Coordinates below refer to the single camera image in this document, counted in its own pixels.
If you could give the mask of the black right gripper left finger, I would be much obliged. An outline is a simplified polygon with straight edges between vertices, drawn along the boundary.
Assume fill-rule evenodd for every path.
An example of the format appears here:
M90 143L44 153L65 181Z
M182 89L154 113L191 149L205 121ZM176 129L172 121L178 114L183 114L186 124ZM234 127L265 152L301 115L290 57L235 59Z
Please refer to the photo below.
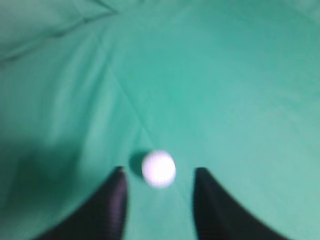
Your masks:
M106 181L74 213L37 237L38 240L122 240L129 190L124 167L114 168Z

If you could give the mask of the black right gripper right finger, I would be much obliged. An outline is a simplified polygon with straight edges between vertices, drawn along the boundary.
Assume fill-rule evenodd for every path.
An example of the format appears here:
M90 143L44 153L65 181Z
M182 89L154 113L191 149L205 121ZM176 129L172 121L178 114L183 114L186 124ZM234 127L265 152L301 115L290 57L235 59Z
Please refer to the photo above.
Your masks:
M199 240L287 240L246 210L205 167L194 171L193 221Z

